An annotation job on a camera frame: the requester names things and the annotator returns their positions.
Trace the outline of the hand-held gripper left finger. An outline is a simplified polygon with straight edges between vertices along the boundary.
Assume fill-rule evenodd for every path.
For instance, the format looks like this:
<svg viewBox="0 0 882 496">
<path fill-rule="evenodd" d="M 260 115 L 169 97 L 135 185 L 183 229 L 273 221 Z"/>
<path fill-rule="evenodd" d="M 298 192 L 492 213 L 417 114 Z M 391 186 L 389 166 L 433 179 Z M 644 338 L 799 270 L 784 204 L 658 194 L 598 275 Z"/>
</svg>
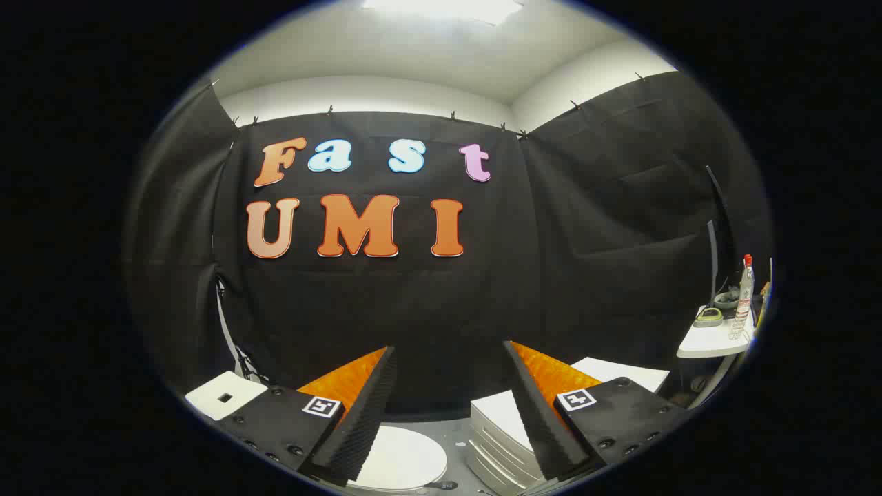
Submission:
<svg viewBox="0 0 882 496">
<path fill-rule="evenodd" d="M 331 483 L 356 480 L 397 379 L 394 347 L 363 355 L 311 383 L 268 386 L 214 426 L 287 472 Z"/>
</svg>

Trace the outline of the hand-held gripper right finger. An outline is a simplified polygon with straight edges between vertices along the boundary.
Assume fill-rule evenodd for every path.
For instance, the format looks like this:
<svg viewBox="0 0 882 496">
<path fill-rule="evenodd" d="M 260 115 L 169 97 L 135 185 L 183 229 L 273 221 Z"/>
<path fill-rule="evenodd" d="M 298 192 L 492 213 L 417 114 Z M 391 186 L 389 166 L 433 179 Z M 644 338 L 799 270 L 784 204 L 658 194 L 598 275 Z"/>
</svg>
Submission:
<svg viewBox="0 0 882 496">
<path fill-rule="evenodd" d="M 629 461 L 688 414 L 637 381 L 601 381 L 542 352 L 503 342 L 511 392 L 543 476 L 560 481 Z"/>
</svg>

